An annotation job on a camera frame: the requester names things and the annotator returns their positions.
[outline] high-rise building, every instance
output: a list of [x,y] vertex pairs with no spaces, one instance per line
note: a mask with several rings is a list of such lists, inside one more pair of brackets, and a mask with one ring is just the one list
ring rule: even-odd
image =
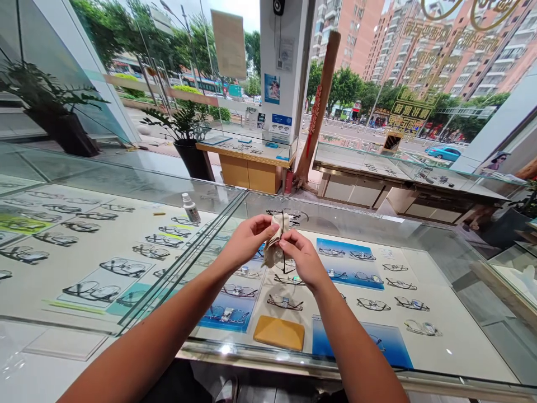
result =
[[[446,65],[439,72],[444,79],[441,90],[465,100],[482,95],[510,92],[526,75],[537,59],[537,0],[521,1],[501,24],[486,31],[487,38],[498,39],[494,51],[460,50],[453,35],[444,41],[429,41],[402,35],[408,21],[426,22],[419,0],[392,0],[378,20],[377,30],[368,55],[363,79],[394,85],[409,85],[419,90],[422,84],[412,78],[435,74],[435,66],[420,63],[420,54],[432,52],[440,58],[459,57],[458,63]],[[448,25],[451,32],[472,32],[470,23],[474,0],[465,0],[448,19],[438,21]],[[492,7],[477,8],[475,19],[490,26],[501,18]]]
[[324,60],[328,36],[336,30],[341,34],[336,69],[350,67],[363,76],[383,7],[379,0],[318,0],[311,58]]

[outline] car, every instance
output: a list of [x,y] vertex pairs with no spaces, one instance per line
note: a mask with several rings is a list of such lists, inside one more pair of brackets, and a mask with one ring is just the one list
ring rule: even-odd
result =
[[460,157],[460,151],[454,147],[427,147],[425,152],[431,157],[436,157],[440,160],[456,161]]

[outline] poster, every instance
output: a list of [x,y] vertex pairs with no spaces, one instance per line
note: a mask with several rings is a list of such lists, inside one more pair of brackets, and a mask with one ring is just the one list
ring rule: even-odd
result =
[[265,102],[280,104],[280,77],[265,73]]

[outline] person's leg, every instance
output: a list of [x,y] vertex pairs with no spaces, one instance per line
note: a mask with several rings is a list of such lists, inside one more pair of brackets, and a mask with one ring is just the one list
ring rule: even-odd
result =
[[211,394],[194,378],[192,367],[187,360],[173,360],[162,377],[140,400],[142,403],[176,401],[213,403]]

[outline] wooden pole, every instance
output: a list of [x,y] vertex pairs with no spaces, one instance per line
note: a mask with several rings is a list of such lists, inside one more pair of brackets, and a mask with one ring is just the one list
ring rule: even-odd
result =
[[317,191],[308,185],[309,167],[312,164],[313,152],[317,145],[319,133],[321,132],[321,126],[323,124],[324,111],[326,110],[328,95],[330,95],[330,89],[332,87],[332,78],[336,68],[337,49],[340,47],[340,41],[341,34],[336,31],[331,31],[330,37],[328,38],[328,45],[326,46],[323,72],[321,73],[321,84],[319,84],[317,92],[315,93],[315,103],[313,104],[312,118],[309,123],[308,139],[302,150],[298,168],[296,169],[293,178],[293,183],[297,189],[302,188],[315,194],[317,194]]

